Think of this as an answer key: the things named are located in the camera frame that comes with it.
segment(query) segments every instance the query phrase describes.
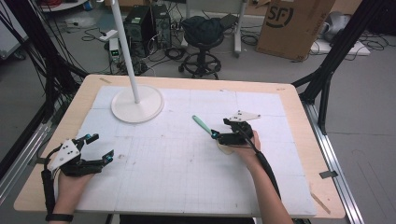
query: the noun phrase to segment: wristband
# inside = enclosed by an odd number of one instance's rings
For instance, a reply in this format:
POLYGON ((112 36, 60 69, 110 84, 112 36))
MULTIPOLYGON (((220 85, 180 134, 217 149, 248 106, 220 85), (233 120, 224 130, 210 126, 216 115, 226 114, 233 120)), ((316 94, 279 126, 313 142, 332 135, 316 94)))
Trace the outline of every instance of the wristband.
POLYGON ((46 221, 73 221, 73 215, 67 214, 48 214, 46 216, 46 221))

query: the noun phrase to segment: floor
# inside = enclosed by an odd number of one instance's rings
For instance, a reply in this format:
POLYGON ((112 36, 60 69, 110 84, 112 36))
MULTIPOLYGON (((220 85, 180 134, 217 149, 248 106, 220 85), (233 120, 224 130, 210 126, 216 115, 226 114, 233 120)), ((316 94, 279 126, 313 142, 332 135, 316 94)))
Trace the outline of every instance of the floor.
MULTIPOLYGON (((111 10, 97 6, 90 12, 72 9, 59 13, 62 21, 68 16, 94 18, 102 31, 111 29, 111 10)), ((246 17, 243 26, 262 24, 261 17, 246 17)), ((82 41, 84 30, 63 33, 70 52, 77 61, 91 73, 108 72, 108 56, 104 44, 99 41, 82 41)), ((396 37, 387 37, 396 45, 396 37)), ((255 51, 243 44, 242 54, 236 58, 232 53, 233 38, 212 49, 222 63, 219 79, 254 82, 291 83, 315 71, 325 55, 310 56, 302 63, 278 58, 255 51)), ((163 52, 157 52, 150 59, 160 59, 163 52)), ((327 131, 342 166, 346 180, 361 210, 365 223, 394 223, 396 220, 396 48, 372 50, 370 56, 344 61, 336 70, 330 92, 327 131)), ((147 61, 148 66, 155 63, 147 61)), ((178 62, 160 63, 142 76, 184 77, 177 71, 178 62)), ((44 95, 29 59, 19 61, 8 59, 0 64, 0 159, 16 141, 21 131, 44 102, 44 95)), ((13 202, 24 181, 32 170, 28 166, 6 200, 0 206, 1 223, 39 223, 44 214, 21 213, 13 209, 13 202)), ((77 214, 73 223, 105 223, 106 214, 77 214)), ((311 219, 314 224, 345 224, 347 219, 311 219)))

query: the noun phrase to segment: human hand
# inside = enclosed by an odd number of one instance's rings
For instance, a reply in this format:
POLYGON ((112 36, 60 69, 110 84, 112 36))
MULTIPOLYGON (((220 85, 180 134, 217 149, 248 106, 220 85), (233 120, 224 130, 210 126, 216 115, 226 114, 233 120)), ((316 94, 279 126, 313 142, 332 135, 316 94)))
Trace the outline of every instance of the human hand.
MULTIPOLYGON (((251 141, 258 150, 261 149, 262 144, 260 142, 259 135, 254 130, 251 141)), ((256 157, 256 152, 251 148, 251 146, 248 143, 241 146, 221 146, 221 149, 230 150, 237 153, 245 162, 247 168, 250 171, 252 171, 252 169, 255 167, 261 167, 260 162, 256 157)))
POLYGON ((72 215, 92 177, 93 175, 73 177, 60 172, 58 177, 58 199, 53 213, 72 215))

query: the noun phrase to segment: wooden table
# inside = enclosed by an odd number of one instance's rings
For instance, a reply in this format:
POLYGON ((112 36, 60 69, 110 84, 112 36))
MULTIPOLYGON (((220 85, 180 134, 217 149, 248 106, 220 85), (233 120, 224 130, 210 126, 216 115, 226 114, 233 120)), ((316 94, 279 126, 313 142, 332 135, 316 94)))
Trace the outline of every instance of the wooden table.
MULTIPOLYGON (((137 77, 139 84, 157 88, 184 90, 230 90, 275 93, 281 98, 289 126, 305 171, 305 175, 320 218, 343 218, 346 214, 334 183, 330 178, 322 179, 319 173, 327 171, 317 139, 295 88, 290 84, 220 81, 184 78, 137 77)), ((67 109, 57 130, 50 139, 44 153, 47 155, 66 138, 78 134, 92 103, 102 86, 130 86, 128 77, 90 75, 85 78, 75 99, 67 109)), ((45 212, 45 199, 38 164, 26 181, 14 207, 18 211, 45 212)))

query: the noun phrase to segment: cardboard box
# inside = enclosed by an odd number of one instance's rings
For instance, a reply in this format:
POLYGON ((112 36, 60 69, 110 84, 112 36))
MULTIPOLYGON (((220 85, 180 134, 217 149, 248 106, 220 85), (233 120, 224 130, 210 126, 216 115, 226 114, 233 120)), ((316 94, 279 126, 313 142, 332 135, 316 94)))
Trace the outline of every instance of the cardboard box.
MULTIPOLYGON (((149 6, 149 0, 119 0, 120 7, 132 7, 134 5, 149 6)), ((110 7, 111 0, 105 0, 105 5, 110 7)))
POLYGON ((271 1, 256 50, 302 61, 309 53, 334 1, 271 1))

